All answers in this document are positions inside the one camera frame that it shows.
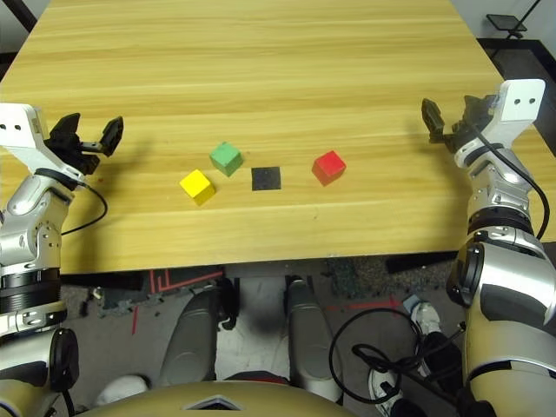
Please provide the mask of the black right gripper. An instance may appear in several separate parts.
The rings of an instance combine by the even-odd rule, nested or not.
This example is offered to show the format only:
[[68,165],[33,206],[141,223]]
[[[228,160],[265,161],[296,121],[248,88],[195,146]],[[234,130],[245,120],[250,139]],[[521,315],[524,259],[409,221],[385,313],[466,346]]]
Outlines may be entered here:
[[462,121],[455,123],[453,132],[445,134],[445,123],[441,117],[437,103],[424,98],[421,102],[421,117],[429,132],[429,142],[444,144],[450,153],[456,153],[468,142],[476,138],[466,122],[476,128],[485,128],[493,119],[493,106],[496,95],[486,95],[482,98],[465,95],[465,109]]

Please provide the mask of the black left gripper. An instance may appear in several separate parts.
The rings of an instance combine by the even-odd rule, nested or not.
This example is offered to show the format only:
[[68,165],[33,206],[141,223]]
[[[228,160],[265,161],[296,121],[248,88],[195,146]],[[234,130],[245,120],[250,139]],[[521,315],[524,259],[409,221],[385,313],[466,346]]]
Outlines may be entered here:
[[122,140],[123,118],[119,116],[107,123],[100,142],[81,142],[77,134],[80,116],[80,113],[63,116],[50,131],[45,145],[83,175],[92,175],[100,163],[96,154],[112,156]]

